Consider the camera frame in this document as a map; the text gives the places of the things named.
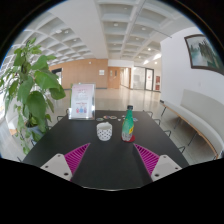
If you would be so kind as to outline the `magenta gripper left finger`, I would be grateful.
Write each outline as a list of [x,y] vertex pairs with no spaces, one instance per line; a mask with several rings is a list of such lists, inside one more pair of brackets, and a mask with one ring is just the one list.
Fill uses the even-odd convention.
[[41,168],[58,177],[70,181],[89,146],[90,144],[87,143],[73,149],[65,155],[56,154],[42,165]]

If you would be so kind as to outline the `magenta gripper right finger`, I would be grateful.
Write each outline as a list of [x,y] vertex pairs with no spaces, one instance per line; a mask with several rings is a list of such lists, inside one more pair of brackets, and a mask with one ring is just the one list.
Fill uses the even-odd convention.
[[134,147],[137,149],[142,162],[153,181],[157,181],[181,170],[181,167],[168,155],[159,156],[138,144],[134,144]]

